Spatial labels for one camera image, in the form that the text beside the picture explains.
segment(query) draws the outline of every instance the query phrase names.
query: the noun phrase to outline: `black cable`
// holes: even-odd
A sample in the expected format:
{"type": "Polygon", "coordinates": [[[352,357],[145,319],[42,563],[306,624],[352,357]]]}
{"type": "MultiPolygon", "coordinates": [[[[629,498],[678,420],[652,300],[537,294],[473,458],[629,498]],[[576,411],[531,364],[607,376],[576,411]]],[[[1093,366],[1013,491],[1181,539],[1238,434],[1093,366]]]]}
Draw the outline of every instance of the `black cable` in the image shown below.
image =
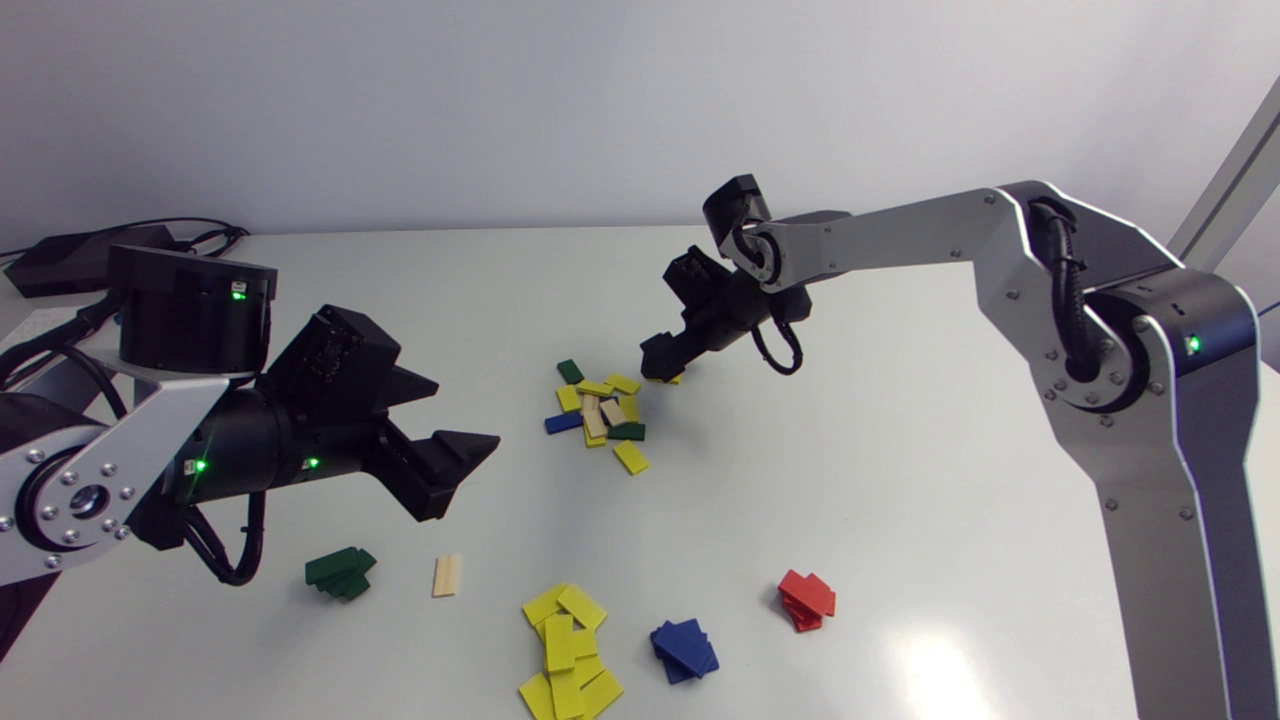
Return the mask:
{"type": "Polygon", "coordinates": [[[198,507],[187,509],[187,525],[183,528],[183,538],[196,551],[205,566],[228,585],[239,587],[253,579],[257,568],[262,561],[262,534],[266,520],[266,492],[251,492],[248,495],[248,512],[246,525],[241,528],[244,533],[244,548],[241,551],[239,562],[232,568],[227,557],[227,548],[218,539],[218,533],[205,518],[198,507]]]}
{"type": "Polygon", "coordinates": [[[1032,214],[1053,238],[1050,268],[1053,277],[1051,304],[1057,337],[1066,351],[1068,373],[1080,382],[1092,380],[1098,375],[1102,363],[1089,343],[1084,292],[1079,279],[1080,270],[1085,265],[1075,259],[1071,249],[1074,218],[1066,208],[1050,199],[1033,200],[1029,205],[1032,214]]]}
{"type": "Polygon", "coordinates": [[[791,329],[790,323],[780,323],[777,318],[774,318],[773,324],[778,327],[778,334],[781,334],[782,340],[787,341],[787,346],[791,347],[790,368],[773,359],[773,354],[769,352],[768,346],[764,345],[764,336],[760,334],[760,325],[751,328],[751,340],[755,341],[755,348],[760,351],[764,361],[768,363],[771,368],[783,375],[794,375],[804,363],[804,351],[800,350],[800,338],[796,337],[796,333],[791,329]]]}
{"type": "Polygon", "coordinates": [[[115,415],[116,420],[123,418],[124,414],[129,411],[124,406],[124,400],[120,398],[120,392],[115,389],[114,384],[111,384],[111,378],[109,378],[102,370],[102,366],[95,363],[88,355],[84,355],[69,345],[55,347],[54,352],[67,357],[72,363],[76,363],[82,370],[84,370],[90,379],[93,380],[93,384],[97,386],[97,389],[102,391],[102,395],[106,396],[106,404],[111,406],[111,414],[115,415]]]}
{"type": "Polygon", "coordinates": [[[118,313],[124,305],[124,295],[118,290],[110,290],[97,302],[86,305],[76,311],[76,316],[58,325],[56,328],[5,350],[0,354],[0,386],[9,383],[18,368],[42,352],[51,352],[58,347],[72,346],[97,332],[111,315],[118,313]]]}

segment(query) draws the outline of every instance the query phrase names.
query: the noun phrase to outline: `red block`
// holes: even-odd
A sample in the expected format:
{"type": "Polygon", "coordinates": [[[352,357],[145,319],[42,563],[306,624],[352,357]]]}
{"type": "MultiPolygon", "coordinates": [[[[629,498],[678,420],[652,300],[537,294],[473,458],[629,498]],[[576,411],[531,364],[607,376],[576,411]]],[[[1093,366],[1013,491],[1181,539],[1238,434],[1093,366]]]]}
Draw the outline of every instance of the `red block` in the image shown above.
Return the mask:
{"type": "Polygon", "coordinates": [[[782,606],[786,609],[787,615],[791,616],[791,621],[795,624],[797,633],[817,630],[822,626],[822,615],[808,610],[787,596],[782,596],[782,606]]]}
{"type": "Polygon", "coordinates": [[[787,570],[786,577],[778,583],[782,594],[790,597],[810,612],[817,615],[836,615],[836,593],[813,573],[808,578],[801,577],[795,570],[787,570]]]}

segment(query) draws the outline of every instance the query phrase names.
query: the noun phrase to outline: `white wall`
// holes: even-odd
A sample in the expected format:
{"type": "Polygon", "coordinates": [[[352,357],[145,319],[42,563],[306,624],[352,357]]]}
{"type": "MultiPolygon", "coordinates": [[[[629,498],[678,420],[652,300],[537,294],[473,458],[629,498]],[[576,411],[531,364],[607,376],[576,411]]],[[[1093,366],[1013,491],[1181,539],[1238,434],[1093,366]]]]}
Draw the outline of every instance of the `white wall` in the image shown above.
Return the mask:
{"type": "Polygon", "coordinates": [[[694,223],[1029,177],[1167,238],[1275,0],[0,3],[0,234],[694,223]]]}

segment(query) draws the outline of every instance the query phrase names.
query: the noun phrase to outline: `wooden block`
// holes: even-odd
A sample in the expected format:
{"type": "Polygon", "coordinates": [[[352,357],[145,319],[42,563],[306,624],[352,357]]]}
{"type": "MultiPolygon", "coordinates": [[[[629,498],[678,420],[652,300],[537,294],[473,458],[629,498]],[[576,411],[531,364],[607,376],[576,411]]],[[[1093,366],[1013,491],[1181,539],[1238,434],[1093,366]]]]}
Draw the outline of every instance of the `wooden block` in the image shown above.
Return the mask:
{"type": "Polygon", "coordinates": [[[627,473],[632,475],[639,475],[649,469],[649,461],[645,460],[644,454],[628,439],[613,446],[613,455],[618,456],[618,460],[626,466],[627,473]]]}
{"type": "Polygon", "coordinates": [[[622,414],[622,407],[618,407],[617,400],[609,398],[602,402],[600,413],[604,415],[604,419],[613,427],[626,424],[627,421],[627,416],[622,414]]]}
{"type": "Polygon", "coordinates": [[[577,675],[573,674],[573,670],[552,673],[550,680],[556,720],[581,717],[585,710],[582,706],[582,688],[577,684],[577,675]]]}
{"type": "Polygon", "coordinates": [[[591,380],[582,380],[577,383],[577,392],[594,395],[596,397],[608,397],[613,395],[613,386],[605,383],[596,383],[591,380]]]}
{"type": "Polygon", "coordinates": [[[634,395],[623,395],[618,398],[618,407],[622,409],[622,416],[627,419],[628,423],[640,421],[640,398],[634,395]]]}
{"type": "Polygon", "coordinates": [[[620,375],[613,373],[612,375],[604,378],[604,382],[618,388],[618,392],[623,395],[635,395],[640,392],[640,383],[632,380],[626,375],[620,375]]]}
{"type": "Polygon", "coordinates": [[[536,626],[543,620],[559,612],[559,603],[556,602],[556,598],[558,598],[567,587],[568,583],[557,583],[549,591],[526,602],[521,610],[525,611],[525,618],[529,619],[529,624],[536,626]]]}
{"type": "Polygon", "coordinates": [[[561,402],[561,410],[572,413],[581,410],[582,401],[577,397],[577,388],[573,386],[561,386],[556,388],[556,398],[561,402]]]}
{"type": "Polygon", "coordinates": [[[577,664],[573,665],[573,675],[576,675],[577,687],[590,683],[600,673],[604,673],[604,661],[600,660],[599,655],[580,657],[577,664]]]}
{"type": "Polygon", "coordinates": [[[582,370],[579,370],[577,363],[572,360],[564,360],[562,363],[557,363],[556,369],[559,370],[561,377],[564,378],[564,382],[567,382],[568,384],[580,383],[584,379],[582,370]]]}
{"type": "Polygon", "coordinates": [[[573,669],[573,619],[552,615],[547,619],[547,671],[550,674],[573,669]]]}
{"type": "Polygon", "coordinates": [[[608,432],[604,420],[600,419],[600,398],[594,395],[582,397],[582,427],[586,428],[589,438],[603,438],[608,432]]]}
{"type": "Polygon", "coordinates": [[[573,646],[573,657],[589,657],[600,653],[599,647],[595,644],[595,630],[590,628],[573,630],[570,642],[573,646]]]}
{"type": "Polygon", "coordinates": [[[591,437],[590,433],[586,432],[586,425],[582,425],[582,437],[586,438],[588,447],[604,447],[609,442],[609,438],[605,436],[591,437]]]}
{"type": "Polygon", "coordinates": [[[462,559],[454,552],[435,559],[435,583],[431,584],[431,597],[453,597],[458,594],[458,565],[462,559]]]}
{"type": "Polygon", "coordinates": [[[634,439],[644,442],[644,423],[625,423],[622,425],[616,425],[609,428],[605,433],[609,439],[634,439]]]}
{"type": "Polygon", "coordinates": [[[556,720],[556,706],[552,703],[552,684],[541,673],[520,685],[520,697],[525,698],[534,720],[556,720]]]}
{"type": "Polygon", "coordinates": [[[556,601],[589,630],[599,628],[600,623],[609,616],[599,603],[591,600],[591,596],[576,584],[564,588],[564,592],[556,601]]]}
{"type": "Polygon", "coordinates": [[[605,670],[582,688],[584,720],[595,720],[613,701],[622,697],[622,683],[605,670]]]}

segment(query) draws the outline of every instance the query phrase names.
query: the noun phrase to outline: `white table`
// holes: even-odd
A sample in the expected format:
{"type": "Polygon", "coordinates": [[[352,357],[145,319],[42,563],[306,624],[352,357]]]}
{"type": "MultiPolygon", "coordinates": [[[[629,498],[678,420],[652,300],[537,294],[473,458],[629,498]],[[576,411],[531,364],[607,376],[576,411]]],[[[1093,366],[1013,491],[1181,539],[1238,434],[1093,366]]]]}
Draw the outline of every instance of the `white table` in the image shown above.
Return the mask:
{"type": "MultiPolygon", "coordinates": [[[[637,345],[681,327],[660,275],[691,243],[709,247],[707,231],[248,238],[234,259],[280,268],[274,350],[321,304],[367,313],[442,386],[393,411],[410,436],[502,446],[442,521],[413,523],[364,475],[271,492],[246,588],[138,542],[65,573],[0,666],[0,716],[524,717],[516,688],[540,643],[520,606],[567,580],[611,612],[602,657],[626,687],[612,720],[1134,717],[1093,484],[968,266],[814,286],[792,378],[744,338],[682,386],[646,383],[639,477],[579,432],[543,432],[557,361],[639,377],[637,345]],[[370,592],[342,605],[302,584],[307,560],[348,544],[379,560],[370,592]],[[447,552],[461,593],[431,600],[447,552]],[[840,593],[823,629],[797,635],[783,616],[788,568],[840,593]],[[687,618],[722,669],[671,687],[648,633],[687,618]]],[[[1280,588],[1268,369],[1262,392],[1249,470],[1280,588]]],[[[207,511],[238,552],[243,501],[207,511]]]]}

